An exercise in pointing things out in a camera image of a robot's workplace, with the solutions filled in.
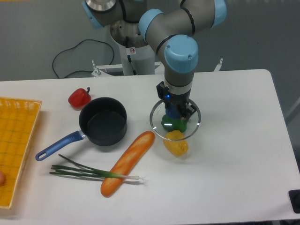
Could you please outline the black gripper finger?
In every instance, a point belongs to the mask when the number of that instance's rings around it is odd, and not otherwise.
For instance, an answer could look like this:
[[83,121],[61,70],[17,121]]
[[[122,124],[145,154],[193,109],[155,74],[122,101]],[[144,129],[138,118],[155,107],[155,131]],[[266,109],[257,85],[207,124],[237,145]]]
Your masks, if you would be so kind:
[[178,104],[177,109],[180,115],[180,119],[185,121],[188,121],[195,113],[195,106],[190,102],[186,102],[185,104]]

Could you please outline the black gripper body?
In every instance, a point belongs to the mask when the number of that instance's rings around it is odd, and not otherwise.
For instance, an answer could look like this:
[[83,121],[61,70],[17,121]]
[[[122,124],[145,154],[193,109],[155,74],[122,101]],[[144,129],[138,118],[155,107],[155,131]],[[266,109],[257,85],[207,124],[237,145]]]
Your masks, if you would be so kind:
[[189,103],[192,82],[185,86],[175,86],[168,81],[161,81],[157,86],[157,95],[164,102],[165,109],[171,106],[177,110],[185,110]]

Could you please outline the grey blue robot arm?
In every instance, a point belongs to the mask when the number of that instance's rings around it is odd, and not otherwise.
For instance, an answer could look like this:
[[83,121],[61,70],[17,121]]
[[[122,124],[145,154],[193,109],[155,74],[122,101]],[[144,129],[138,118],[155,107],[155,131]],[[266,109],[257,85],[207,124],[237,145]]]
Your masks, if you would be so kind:
[[96,28],[109,26],[120,48],[125,75],[154,72],[154,58],[165,68],[157,85],[166,115],[188,120],[196,106],[189,99],[199,48],[193,35],[222,23],[227,16],[223,0],[182,0],[172,13],[147,8],[145,0],[84,0],[82,7]]

